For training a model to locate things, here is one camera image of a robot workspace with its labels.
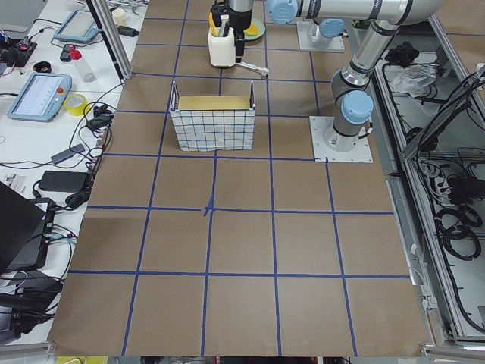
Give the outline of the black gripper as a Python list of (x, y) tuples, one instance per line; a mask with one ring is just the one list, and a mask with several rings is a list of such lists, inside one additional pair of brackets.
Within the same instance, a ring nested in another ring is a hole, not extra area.
[(214, 18), (218, 17), (220, 25), (222, 24), (221, 16), (229, 16), (229, 26), (233, 28), (236, 37), (235, 62), (242, 62), (244, 56), (244, 30), (249, 28), (252, 20), (252, 0), (223, 0), (215, 1), (211, 6), (211, 12)]

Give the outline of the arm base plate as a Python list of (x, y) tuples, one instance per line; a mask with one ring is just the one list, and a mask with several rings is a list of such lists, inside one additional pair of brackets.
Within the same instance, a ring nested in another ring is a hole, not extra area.
[(323, 19), (319, 24), (300, 21), (296, 24), (299, 48), (307, 52), (344, 52), (342, 33), (344, 20), (340, 18)]
[(334, 117), (309, 118), (313, 155), (316, 162), (372, 163), (368, 138), (362, 127), (357, 136), (341, 136), (333, 129)]

